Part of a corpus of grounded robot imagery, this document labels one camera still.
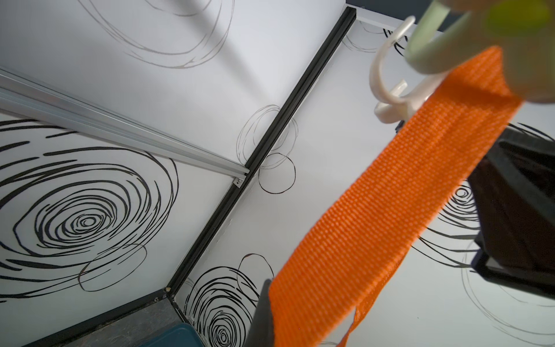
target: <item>white hook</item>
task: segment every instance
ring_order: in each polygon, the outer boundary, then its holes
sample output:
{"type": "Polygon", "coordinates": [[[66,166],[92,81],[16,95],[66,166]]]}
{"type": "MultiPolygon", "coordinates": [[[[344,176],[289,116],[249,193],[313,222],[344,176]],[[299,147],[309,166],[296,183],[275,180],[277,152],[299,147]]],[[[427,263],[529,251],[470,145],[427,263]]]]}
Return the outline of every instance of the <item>white hook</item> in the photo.
{"type": "Polygon", "coordinates": [[[383,123],[395,123],[401,120],[409,120],[418,111],[420,106],[432,95],[437,87],[443,82],[449,71],[429,75],[420,82],[409,94],[404,97],[399,95],[407,88],[408,84],[402,80],[391,91],[386,89],[381,78],[381,67],[385,60],[387,51],[401,39],[405,32],[415,22],[414,16],[408,17],[380,47],[376,57],[370,65],[370,89],[378,99],[374,113],[383,123]]]}

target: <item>black metal edge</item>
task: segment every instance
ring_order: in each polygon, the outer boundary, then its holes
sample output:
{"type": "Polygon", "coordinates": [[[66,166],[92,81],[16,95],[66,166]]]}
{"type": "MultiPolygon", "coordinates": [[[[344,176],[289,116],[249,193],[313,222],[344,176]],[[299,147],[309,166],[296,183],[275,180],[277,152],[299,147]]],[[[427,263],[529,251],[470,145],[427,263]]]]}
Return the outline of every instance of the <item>black metal edge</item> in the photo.
{"type": "Polygon", "coordinates": [[[175,297],[176,293],[181,288],[181,285],[185,282],[185,279],[189,276],[193,267],[199,261],[203,252],[208,247],[208,244],[212,241],[212,238],[216,235],[216,232],[221,227],[241,197],[242,193],[255,176],[260,165],[262,165],[262,162],[270,153],[272,147],[301,105],[304,98],[308,95],[314,83],[316,83],[318,76],[324,70],[327,62],[332,57],[344,36],[347,35],[347,32],[351,28],[355,19],[356,9],[346,7],[334,28],[331,30],[330,34],[327,36],[326,40],[310,62],[305,73],[295,86],[295,89],[293,89],[287,98],[287,101],[260,140],[260,143],[256,146],[256,149],[246,162],[245,166],[250,170],[250,172],[246,176],[241,188],[238,188],[235,185],[232,185],[231,188],[229,188],[228,192],[224,195],[220,204],[208,220],[195,243],[187,252],[187,255],[177,268],[177,271],[174,273],[168,284],[168,287],[170,288],[170,298],[175,297]]]}
{"type": "Polygon", "coordinates": [[[509,288],[544,296],[546,298],[555,299],[555,289],[552,286],[492,271],[486,265],[489,259],[490,256],[483,249],[479,249],[471,263],[472,268],[484,280],[509,288]]]}
{"type": "Polygon", "coordinates": [[[189,320],[187,319],[187,316],[185,316],[183,311],[181,311],[181,309],[179,308],[179,305],[175,302],[175,300],[173,298],[168,298],[168,300],[170,301],[171,306],[174,308],[175,313],[177,313],[177,316],[179,317],[179,319],[181,319],[183,323],[192,325],[191,322],[189,322],[189,320]]]}
{"type": "Polygon", "coordinates": [[[99,314],[96,317],[92,317],[83,321],[79,324],[70,326],[64,330],[61,330],[52,335],[48,335],[45,338],[31,342],[23,347],[51,347],[51,346],[63,346],[75,341],[87,334],[92,333],[95,330],[102,328],[114,321],[121,319],[131,313],[134,313],[142,308],[152,305],[166,297],[166,292],[164,289],[155,291],[148,295],[143,296],[137,300],[133,300],[130,303],[119,306],[103,314],[99,314]]]}

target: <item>dark floor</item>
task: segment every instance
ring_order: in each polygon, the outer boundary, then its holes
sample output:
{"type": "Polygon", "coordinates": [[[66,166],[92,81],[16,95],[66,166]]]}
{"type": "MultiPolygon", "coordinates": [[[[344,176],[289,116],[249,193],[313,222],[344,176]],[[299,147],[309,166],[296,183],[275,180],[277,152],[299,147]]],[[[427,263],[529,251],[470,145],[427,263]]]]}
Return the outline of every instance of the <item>dark floor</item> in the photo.
{"type": "Polygon", "coordinates": [[[170,302],[164,299],[65,347],[137,347],[180,323],[170,302]]]}

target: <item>orange strap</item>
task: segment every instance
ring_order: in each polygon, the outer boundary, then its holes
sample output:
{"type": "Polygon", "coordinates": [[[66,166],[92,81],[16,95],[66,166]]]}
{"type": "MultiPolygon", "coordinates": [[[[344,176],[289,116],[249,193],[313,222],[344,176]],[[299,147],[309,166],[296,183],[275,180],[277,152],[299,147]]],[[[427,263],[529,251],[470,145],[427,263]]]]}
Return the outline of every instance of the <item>orange strap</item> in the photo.
{"type": "Polygon", "coordinates": [[[501,60],[490,48],[453,70],[304,237],[270,286],[275,347],[316,346],[355,307],[350,331],[362,321],[521,105],[501,60]]]}

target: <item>yellow object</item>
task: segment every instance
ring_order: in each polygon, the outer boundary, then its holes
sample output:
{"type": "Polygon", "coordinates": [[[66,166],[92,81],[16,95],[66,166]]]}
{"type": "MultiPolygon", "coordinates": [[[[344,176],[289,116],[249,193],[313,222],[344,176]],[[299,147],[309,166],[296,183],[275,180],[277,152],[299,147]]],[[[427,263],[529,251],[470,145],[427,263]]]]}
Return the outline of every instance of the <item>yellow object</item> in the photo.
{"type": "Polygon", "coordinates": [[[500,36],[526,36],[550,21],[551,11],[544,0],[505,0],[488,10],[485,26],[500,36]]]}

